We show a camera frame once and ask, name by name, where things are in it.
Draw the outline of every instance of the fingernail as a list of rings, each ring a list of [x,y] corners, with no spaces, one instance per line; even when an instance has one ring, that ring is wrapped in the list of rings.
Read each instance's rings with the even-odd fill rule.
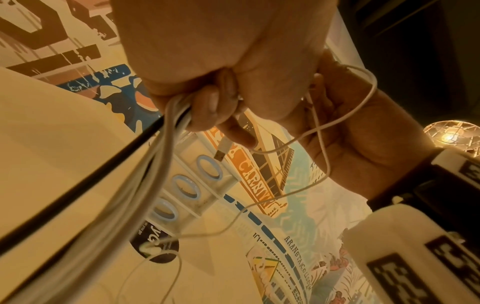
[[[217,108],[219,107],[219,93],[213,92],[210,94],[210,100],[208,101],[208,109],[212,113],[217,112]]]
[[[225,85],[225,91],[227,92],[227,94],[233,97],[238,96],[239,89],[238,89],[237,80],[235,78],[235,74],[233,73],[233,71],[228,70],[225,73],[223,80]]]

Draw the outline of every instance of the blue circle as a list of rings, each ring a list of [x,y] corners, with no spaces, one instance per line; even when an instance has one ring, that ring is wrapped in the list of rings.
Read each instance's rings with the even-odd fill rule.
[[[200,164],[200,162],[202,160],[209,162],[212,165],[212,167],[217,171],[218,175],[215,176],[215,175],[211,175],[210,173],[206,172],[205,169]],[[211,179],[211,180],[214,180],[214,181],[219,181],[224,177],[224,172],[222,171],[222,168],[220,168],[220,166],[217,164],[217,162],[209,156],[200,155],[199,157],[197,157],[196,158],[196,166],[200,170],[200,173],[208,179]]]
[[[163,198],[159,198],[158,202],[155,205],[162,205],[168,208],[171,213],[166,213],[161,210],[153,209],[151,215],[159,220],[166,221],[166,222],[173,222],[176,221],[179,217],[179,211],[175,206],[173,206],[169,201]]]
[[[187,184],[189,184],[189,186],[194,190],[195,194],[191,194],[191,193],[181,189],[179,187],[179,185],[177,184],[178,180],[184,181]],[[171,179],[171,185],[172,185],[173,189],[175,190],[175,192],[180,196],[183,196],[187,199],[192,199],[192,200],[198,200],[200,198],[200,194],[201,194],[200,193],[200,188],[197,186],[197,184],[195,184],[194,181],[192,181],[191,179],[189,179],[185,175],[181,175],[181,174],[175,175]]]

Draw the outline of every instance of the mural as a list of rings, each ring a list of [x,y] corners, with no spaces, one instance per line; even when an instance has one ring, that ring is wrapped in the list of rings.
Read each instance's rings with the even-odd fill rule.
[[[108,1],[0,0],[0,66],[101,102],[135,133],[160,116],[127,64]],[[258,139],[258,150],[291,139],[249,111],[239,122]],[[204,136],[217,147],[223,134],[213,128]],[[270,155],[234,145],[226,160],[241,177],[217,203],[226,221],[324,175],[299,144]],[[245,212],[234,229],[263,303],[377,304],[342,242],[343,231],[369,212],[364,199],[331,180]]]

